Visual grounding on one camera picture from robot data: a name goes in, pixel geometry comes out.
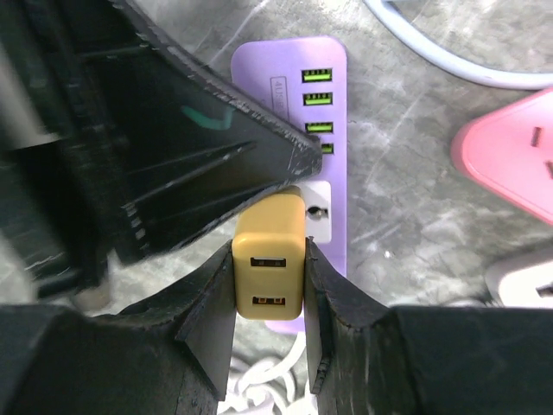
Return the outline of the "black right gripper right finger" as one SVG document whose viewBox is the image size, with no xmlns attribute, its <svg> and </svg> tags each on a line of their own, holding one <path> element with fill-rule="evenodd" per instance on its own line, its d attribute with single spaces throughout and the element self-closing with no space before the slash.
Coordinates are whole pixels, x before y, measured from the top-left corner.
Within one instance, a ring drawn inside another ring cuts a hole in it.
<svg viewBox="0 0 553 415">
<path fill-rule="evenodd" d="M 388 308 L 306 244 L 308 379 L 321 414 L 549 414 L 552 313 Z"/>
</svg>

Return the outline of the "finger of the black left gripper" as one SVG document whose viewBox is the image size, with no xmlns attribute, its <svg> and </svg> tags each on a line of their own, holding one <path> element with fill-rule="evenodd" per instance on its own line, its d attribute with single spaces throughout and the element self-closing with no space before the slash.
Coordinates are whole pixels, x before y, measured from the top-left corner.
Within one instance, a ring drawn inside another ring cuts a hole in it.
<svg viewBox="0 0 553 415">
<path fill-rule="evenodd" d="M 319 173 L 321 145 L 133 1 L 1 4 L 1 234 L 39 298 L 99 287 Z"/>
</svg>

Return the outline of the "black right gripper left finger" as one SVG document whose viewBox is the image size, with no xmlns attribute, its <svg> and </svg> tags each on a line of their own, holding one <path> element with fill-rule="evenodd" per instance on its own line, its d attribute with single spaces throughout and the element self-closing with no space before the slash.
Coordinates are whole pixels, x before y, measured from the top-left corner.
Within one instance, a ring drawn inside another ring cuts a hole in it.
<svg viewBox="0 0 553 415">
<path fill-rule="evenodd" d="M 1 309 L 4 414 L 214 414 L 235 327 L 232 250 L 116 315 Z"/>
</svg>

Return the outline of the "purple USB power strip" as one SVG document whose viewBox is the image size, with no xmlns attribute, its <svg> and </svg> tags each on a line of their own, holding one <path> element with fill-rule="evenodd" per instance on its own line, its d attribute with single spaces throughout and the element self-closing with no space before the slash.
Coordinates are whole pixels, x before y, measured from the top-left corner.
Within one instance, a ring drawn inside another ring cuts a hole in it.
<svg viewBox="0 0 553 415">
<path fill-rule="evenodd" d="M 321 172 L 297 183 L 305 202 L 305 237 L 346 274 L 346 50 L 328 36 L 251 41 L 232 56 L 232 81 L 254 99 L 321 140 Z M 266 321 L 296 333 L 301 314 Z"/>
</svg>

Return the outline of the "pink triangular socket adapter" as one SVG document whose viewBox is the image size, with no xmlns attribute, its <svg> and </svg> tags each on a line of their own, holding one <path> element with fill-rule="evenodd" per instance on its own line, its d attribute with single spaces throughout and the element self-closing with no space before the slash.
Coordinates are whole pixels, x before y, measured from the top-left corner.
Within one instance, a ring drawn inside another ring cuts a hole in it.
<svg viewBox="0 0 553 415">
<path fill-rule="evenodd" d="M 551 88 L 466 124 L 450 155 L 464 176 L 552 223 Z"/>
</svg>

